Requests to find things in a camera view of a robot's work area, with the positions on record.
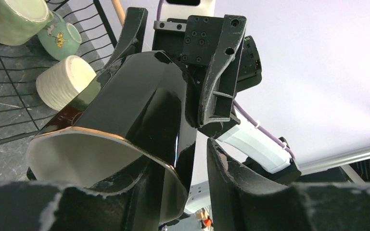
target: wooden handle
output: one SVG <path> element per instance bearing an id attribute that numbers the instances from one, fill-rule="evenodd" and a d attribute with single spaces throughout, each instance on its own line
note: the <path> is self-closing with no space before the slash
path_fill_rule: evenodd
<path id="1" fill-rule="evenodd" d="M 114 6 L 114 10 L 117 13 L 118 19 L 120 20 L 121 25 L 124 25 L 125 20 L 125 11 L 122 8 L 120 0 L 111 0 Z"/>

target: metal wire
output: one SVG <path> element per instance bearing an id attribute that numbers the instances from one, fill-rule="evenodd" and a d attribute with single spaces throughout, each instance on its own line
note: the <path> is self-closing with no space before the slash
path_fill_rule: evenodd
<path id="1" fill-rule="evenodd" d="M 80 31 L 83 42 L 77 55 L 97 72 L 103 67 L 103 60 L 114 51 L 115 36 L 99 0 L 74 11 L 68 6 L 70 1 L 80 3 L 80 0 L 46 0 L 46 3 Z M 90 16 L 77 20 L 75 13 Z M 100 36 L 90 38 L 87 32 Z M 56 63 L 57 60 L 45 52 L 36 37 L 17 47 L 0 44 L 0 133 L 6 134 L 5 137 L 0 136 L 0 145 L 37 134 L 56 114 L 40 100 L 35 87 L 37 76 Z"/>

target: white cup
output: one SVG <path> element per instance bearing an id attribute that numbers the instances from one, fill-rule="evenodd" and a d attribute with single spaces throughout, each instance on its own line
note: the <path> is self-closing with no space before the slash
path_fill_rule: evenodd
<path id="1" fill-rule="evenodd" d="M 40 74 L 36 89 L 43 102 L 60 111 L 96 77 L 93 68 L 82 58 L 71 55 Z"/>

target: purple cable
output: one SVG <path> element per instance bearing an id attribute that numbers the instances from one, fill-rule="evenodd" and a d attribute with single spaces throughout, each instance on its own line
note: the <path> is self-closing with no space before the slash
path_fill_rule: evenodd
<path id="1" fill-rule="evenodd" d="M 233 101 L 234 107 L 237 108 L 237 110 L 249 121 L 254 125 L 254 127 L 257 127 L 258 123 L 251 118 L 251 116 L 248 115 L 248 113 L 243 110 L 243 108 L 238 104 L 235 100 Z M 270 139 L 272 139 L 274 142 L 276 142 L 280 147 L 284 148 L 286 145 L 281 142 L 279 139 L 277 139 L 275 136 L 273 136 L 269 131 L 265 130 L 262 126 L 258 126 L 258 130 L 263 132 L 266 136 L 268 136 Z M 291 151 L 290 148 L 285 147 L 285 150 L 291 155 L 293 159 L 295 159 L 294 153 Z"/>
<path id="2" fill-rule="evenodd" d="M 162 11 L 162 5 L 164 4 L 165 0 L 159 0 L 158 9 L 156 10 L 156 20 L 159 21 L 161 18 L 161 11 Z"/>

